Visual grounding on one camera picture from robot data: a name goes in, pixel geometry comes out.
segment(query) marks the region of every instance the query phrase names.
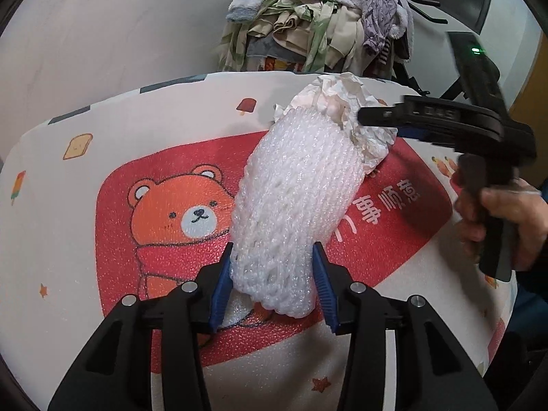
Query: white wall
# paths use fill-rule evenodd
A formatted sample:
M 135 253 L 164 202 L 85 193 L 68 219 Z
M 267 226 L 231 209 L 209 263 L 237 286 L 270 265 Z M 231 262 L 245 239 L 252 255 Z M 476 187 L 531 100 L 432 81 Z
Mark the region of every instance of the white wall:
M 50 117 L 148 84 L 215 71 L 213 49 L 230 1 L 24 0 L 0 37 L 0 156 Z M 457 76 L 444 32 L 465 27 L 449 19 L 440 27 L 415 17 L 408 68 L 434 96 Z M 481 40 L 501 71 L 507 101 L 528 74 L 539 35 L 521 0 L 493 0 Z
M 414 55 L 407 70 L 423 90 L 439 97 L 457 78 L 445 32 L 471 30 L 439 9 L 420 7 L 433 17 L 448 19 L 449 24 L 433 24 L 419 15 L 414 17 Z M 491 0 L 479 40 L 500 70 L 499 85 L 508 107 L 529 74 L 540 36 L 540 26 L 523 0 Z

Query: foam fruit sleeve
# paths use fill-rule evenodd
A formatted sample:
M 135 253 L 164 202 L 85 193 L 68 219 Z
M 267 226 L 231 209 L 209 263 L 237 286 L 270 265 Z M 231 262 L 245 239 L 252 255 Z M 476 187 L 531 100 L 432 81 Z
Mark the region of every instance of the foam fruit sleeve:
M 301 318 L 315 306 L 312 244 L 327 243 L 363 182 L 361 155 L 329 117 L 291 109 L 247 161 L 230 229 L 234 288 Z

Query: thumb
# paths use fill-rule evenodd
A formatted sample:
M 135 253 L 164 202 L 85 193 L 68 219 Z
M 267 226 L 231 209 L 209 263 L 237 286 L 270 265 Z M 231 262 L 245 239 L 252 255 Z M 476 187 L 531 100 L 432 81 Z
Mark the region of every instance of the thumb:
M 484 188 L 479 200 L 491 216 L 522 224 L 534 213 L 534 196 L 528 193 L 512 193 L 507 190 Z

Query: bear face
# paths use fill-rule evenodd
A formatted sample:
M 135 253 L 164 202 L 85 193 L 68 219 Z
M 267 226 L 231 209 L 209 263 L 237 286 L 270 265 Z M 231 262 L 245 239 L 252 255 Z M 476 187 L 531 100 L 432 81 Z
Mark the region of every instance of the bear face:
M 182 245 L 228 233 L 234 199 L 214 165 L 159 184 L 142 179 L 130 189 L 131 230 L 139 245 Z

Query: blue gripper pad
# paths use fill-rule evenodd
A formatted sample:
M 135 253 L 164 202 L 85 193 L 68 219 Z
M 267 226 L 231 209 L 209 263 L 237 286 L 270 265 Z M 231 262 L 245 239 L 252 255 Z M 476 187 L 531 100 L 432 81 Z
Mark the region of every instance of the blue gripper pad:
M 228 298 L 230 297 L 230 292 L 232 291 L 232 279 L 229 274 L 230 250 L 232 250 L 232 246 L 228 251 L 226 249 L 223 252 L 221 261 L 219 261 L 223 264 L 223 268 L 221 269 L 219 281 L 217 282 L 217 286 L 215 286 L 215 290 L 213 291 L 213 295 L 211 297 L 209 327 L 212 332 L 217 332 L 217 328 L 221 325 L 223 319 L 225 318 L 226 305 L 228 304 Z
M 331 328 L 331 332 L 335 333 L 339 328 L 337 297 L 327 274 L 326 263 L 329 262 L 322 244 L 319 242 L 314 243 L 312 246 L 312 273 L 316 284 L 316 292 L 320 299 L 325 323 Z

